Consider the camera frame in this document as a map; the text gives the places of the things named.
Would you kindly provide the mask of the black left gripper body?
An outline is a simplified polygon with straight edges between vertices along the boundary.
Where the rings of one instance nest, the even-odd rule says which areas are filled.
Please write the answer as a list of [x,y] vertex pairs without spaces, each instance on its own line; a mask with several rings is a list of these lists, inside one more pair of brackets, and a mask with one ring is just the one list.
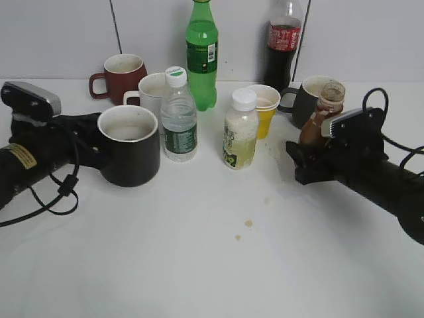
[[36,164],[29,169],[20,167],[11,175],[19,181],[39,181],[66,164],[102,169],[107,156],[100,145],[99,116],[58,115],[41,127],[12,119],[9,142],[28,150]]

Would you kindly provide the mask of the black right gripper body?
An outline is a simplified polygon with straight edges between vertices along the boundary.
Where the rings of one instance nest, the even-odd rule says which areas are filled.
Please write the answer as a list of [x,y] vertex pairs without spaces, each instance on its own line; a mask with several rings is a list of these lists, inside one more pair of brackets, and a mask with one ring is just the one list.
[[322,148],[326,167],[307,169],[295,165],[295,180],[301,184],[341,181],[346,184],[387,184],[388,157],[380,131],[332,138]]

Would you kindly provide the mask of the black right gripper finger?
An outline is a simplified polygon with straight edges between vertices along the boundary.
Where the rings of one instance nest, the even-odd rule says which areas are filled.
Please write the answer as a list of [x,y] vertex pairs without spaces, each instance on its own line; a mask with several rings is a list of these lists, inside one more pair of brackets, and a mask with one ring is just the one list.
[[324,169],[326,167],[324,150],[305,144],[286,141],[287,154],[295,162],[295,165],[307,169]]

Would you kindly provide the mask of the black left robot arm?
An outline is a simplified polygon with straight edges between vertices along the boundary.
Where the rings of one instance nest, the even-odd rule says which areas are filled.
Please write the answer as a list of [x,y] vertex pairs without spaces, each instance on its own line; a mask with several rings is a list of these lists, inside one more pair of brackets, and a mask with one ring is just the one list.
[[99,116],[59,115],[37,122],[14,114],[9,144],[1,149],[1,207],[66,164],[103,169],[108,158]]

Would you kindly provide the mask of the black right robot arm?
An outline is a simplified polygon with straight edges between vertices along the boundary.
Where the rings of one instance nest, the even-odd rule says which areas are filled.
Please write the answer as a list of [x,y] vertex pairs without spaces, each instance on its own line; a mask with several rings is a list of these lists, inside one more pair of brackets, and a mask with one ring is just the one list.
[[411,239],[423,243],[423,177],[391,163],[381,137],[339,136],[319,150],[287,141],[285,148],[296,181],[338,181],[391,213]]

